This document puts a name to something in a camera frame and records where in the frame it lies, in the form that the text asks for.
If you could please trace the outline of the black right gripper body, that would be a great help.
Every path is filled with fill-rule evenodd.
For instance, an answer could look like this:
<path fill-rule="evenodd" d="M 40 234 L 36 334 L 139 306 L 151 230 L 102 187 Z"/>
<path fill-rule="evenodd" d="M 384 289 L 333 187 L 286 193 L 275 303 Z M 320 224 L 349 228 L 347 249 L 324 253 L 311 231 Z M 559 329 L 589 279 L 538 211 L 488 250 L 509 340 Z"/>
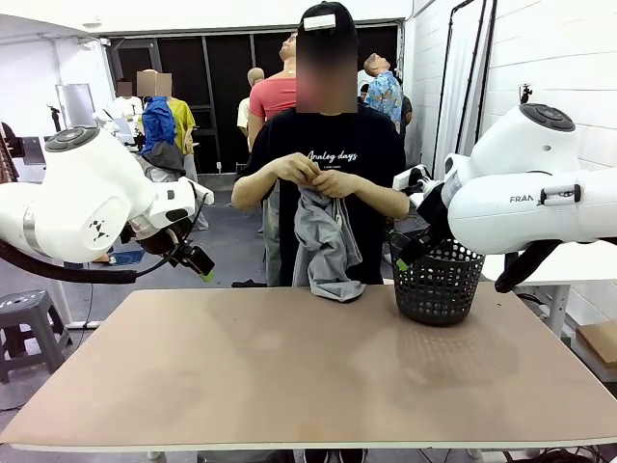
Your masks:
<path fill-rule="evenodd" d="M 442 242 L 453 237 L 447 219 L 448 209 L 442 198 L 442 190 L 442 183 L 434 186 L 416 208 L 419 216 L 428 225 L 423 235 L 429 242 Z"/>

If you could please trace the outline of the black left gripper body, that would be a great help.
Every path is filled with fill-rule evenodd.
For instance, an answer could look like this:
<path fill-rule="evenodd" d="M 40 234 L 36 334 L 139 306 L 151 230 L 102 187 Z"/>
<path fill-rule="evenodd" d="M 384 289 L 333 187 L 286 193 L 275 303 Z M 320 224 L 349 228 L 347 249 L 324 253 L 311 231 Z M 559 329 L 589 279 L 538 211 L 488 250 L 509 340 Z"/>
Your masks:
<path fill-rule="evenodd" d="M 194 248 L 187 238 L 191 226 L 190 220 L 180 220 L 156 231 L 150 237 L 140 237 L 126 224 L 121 231 L 121 243 L 134 240 L 149 254 L 170 259 L 188 259 L 194 255 Z"/>

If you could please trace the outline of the person's left hand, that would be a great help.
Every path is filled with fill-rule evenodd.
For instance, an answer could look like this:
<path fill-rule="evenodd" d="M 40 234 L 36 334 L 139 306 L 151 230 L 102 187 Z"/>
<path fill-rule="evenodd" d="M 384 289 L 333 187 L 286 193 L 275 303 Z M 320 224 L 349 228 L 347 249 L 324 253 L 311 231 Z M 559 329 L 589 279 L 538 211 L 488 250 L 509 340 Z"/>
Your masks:
<path fill-rule="evenodd" d="M 358 176 L 328 170 L 321 172 L 312 181 L 312 187 L 324 196 L 339 199 L 355 194 L 361 185 L 361 181 L 362 179 Z"/>

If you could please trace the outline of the person's right hand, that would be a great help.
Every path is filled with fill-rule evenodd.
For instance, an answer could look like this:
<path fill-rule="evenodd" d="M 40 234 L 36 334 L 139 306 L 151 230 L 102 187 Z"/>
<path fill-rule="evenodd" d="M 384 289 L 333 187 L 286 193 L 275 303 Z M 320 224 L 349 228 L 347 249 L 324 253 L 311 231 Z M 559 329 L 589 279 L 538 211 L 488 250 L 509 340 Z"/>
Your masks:
<path fill-rule="evenodd" d="M 279 179 L 290 181 L 300 186 L 311 185 L 320 175 L 318 165 L 299 152 L 273 160 L 271 162 L 271 170 Z"/>

